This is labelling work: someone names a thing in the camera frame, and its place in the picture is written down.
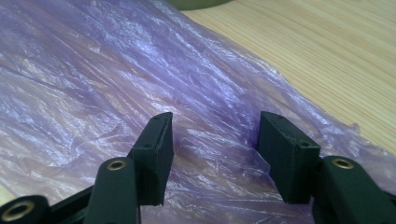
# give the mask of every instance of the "wood grain surface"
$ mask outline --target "wood grain surface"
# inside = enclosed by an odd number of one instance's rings
[[[233,0],[187,16],[259,55],[396,154],[396,1]],[[0,187],[0,204],[12,199]]]

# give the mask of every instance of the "purple plastic sheet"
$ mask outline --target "purple plastic sheet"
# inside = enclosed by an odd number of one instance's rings
[[[281,114],[396,193],[396,159],[317,108],[266,62],[162,1],[0,2],[0,182],[56,203],[174,113],[164,206],[144,223],[312,223],[284,204],[254,149]]]

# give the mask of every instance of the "plastic wrap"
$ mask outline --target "plastic wrap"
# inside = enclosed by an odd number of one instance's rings
[[[56,203],[87,188],[166,111],[176,155],[164,206],[143,207],[144,223],[312,223],[254,149],[261,111],[396,193],[394,156],[164,2],[1,1],[0,26],[0,182],[16,196]]]

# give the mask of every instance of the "brass grommet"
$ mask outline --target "brass grommet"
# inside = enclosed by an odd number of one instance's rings
[[[33,208],[35,208],[35,203],[28,200],[14,203],[1,215],[1,219],[5,222],[20,219],[29,214]]]
[[[350,161],[346,161],[343,159],[334,159],[332,160],[332,164],[334,164],[335,166],[338,166],[342,169],[353,169],[354,165],[352,164],[352,162]]]
[[[122,160],[113,161],[108,164],[107,169],[110,171],[117,171],[126,166],[126,162]]]

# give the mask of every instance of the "wooden table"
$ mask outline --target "wooden table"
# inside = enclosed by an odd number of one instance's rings
[[[396,154],[396,1],[234,0],[184,13]],[[0,187],[0,204],[12,197]]]

